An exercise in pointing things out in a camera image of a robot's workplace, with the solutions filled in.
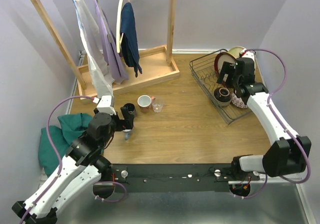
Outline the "dark blue mug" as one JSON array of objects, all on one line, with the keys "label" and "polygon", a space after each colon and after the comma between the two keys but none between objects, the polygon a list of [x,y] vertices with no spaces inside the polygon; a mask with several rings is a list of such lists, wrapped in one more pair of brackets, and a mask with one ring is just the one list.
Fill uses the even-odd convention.
[{"label": "dark blue mug", "polygon": [[137,111],[136,111],[136,107],[135,107],[135,105],[133,104],[133,103],[126,103],[125,105],[124,105],[124,107],[127,109],[127,111],[128,111],[128,113],[129,114],[132,114],[132,115],[134,115],[135,117],[137,116]]}]

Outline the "red rimmed plate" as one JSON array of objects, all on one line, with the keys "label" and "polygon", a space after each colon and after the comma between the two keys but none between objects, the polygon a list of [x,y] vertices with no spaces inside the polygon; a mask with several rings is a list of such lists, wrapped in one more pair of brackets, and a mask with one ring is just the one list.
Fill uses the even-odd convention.
[{"label": "red rimmed plate", "polygon": [[217,75],[217,78],[219,78],[219,76],[220,76],[220,72],[222,70],[224,62],[235,64],[236,58],[228,52],[221,52],[215,57],[214,70]]}]

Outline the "grey blue mug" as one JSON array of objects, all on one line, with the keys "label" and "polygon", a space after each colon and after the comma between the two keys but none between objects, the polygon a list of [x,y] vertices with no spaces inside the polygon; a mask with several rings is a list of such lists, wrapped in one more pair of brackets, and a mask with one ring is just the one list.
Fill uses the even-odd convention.
[{"label": "grey blue mug", "polygon": [[130,138],[132,132],[133,132],[132,129],[125,129],[125,130],[123,130],[124,139],[125,139],[126,141]]}]

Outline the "pink mug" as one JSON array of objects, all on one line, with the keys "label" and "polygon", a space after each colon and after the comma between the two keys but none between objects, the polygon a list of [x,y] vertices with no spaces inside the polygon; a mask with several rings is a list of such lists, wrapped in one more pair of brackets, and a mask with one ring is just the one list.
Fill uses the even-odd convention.
[{"label": "pink mug", "polygon": [[142,95],[137,99],[137,104],[143,113],[147,113],[150,110],[152,110],[152,102],[154,101],[155,97],[148,96],[148,95]]}]

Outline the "clear drinking glass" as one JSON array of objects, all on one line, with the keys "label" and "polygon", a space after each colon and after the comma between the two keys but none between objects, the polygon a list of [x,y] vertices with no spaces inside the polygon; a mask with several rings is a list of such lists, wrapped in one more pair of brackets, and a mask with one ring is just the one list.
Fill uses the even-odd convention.
[{"label": "clear drinking glass", "polygon": [[151,105],[152,105],[152,108],[153,108],[153,111],[158,113],[158,112],[161,112],[163,106],[164,106],[164,99],[161,98],[161,97],[152,97],[151,98]]}]

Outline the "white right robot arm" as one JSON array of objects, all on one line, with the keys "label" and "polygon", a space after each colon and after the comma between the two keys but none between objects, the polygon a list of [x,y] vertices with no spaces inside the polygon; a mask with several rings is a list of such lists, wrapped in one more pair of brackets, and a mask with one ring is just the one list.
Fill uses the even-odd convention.
[{"label": "white right robot arm", "polygon": [[252,58],[240,57],[234,63],[225,61],[218,75],[218,83],[232,88],[238,98],[256,115],[270,141],[264,155],[234,157],[230,175],[241,180],[248,172],[259,172],[269,177],[286,178],[287,175],[309,171],[308,156],[311,141],[300,136],[273,105],[265,85],[255,81]]}]

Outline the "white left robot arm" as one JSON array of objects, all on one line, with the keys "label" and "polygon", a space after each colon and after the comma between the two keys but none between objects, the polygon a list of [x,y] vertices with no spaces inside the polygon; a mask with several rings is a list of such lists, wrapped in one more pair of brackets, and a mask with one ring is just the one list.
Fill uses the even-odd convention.
[{"label": "white left robot arm", "polygon": [[27,200],[13,204],[11,209],[21,223],[55,224],[59,211],[90,185],[95,189],[94,197],[102,202],[109,202],[117,187],[127,192],[116,180],[111,162],[102,156],[115,132],[134,127],[134,114],[126,107],[121,112],[122,119],[116,112],[97,108],[87,129],[72,142],[45,183]]}]

